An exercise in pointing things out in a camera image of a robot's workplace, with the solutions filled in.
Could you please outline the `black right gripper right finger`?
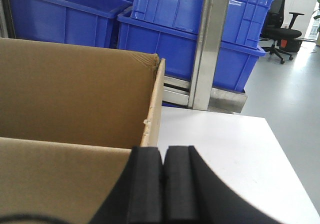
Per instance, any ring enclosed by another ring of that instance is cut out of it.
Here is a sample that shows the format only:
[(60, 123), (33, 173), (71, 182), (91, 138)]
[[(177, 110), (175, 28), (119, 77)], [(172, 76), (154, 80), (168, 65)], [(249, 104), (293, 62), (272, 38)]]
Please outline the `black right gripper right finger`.
[(167, 224), (276, 224), (228, 187), (194, 146), (170, 146), (164, 160)]

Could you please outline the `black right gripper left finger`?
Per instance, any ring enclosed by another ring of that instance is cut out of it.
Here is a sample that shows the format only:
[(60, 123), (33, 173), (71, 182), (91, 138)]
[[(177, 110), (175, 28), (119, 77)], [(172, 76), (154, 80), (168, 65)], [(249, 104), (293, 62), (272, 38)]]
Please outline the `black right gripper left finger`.
[(156, 147), (133, 147), (115, 186), (90, 224), (161, 224), (163, 164)]

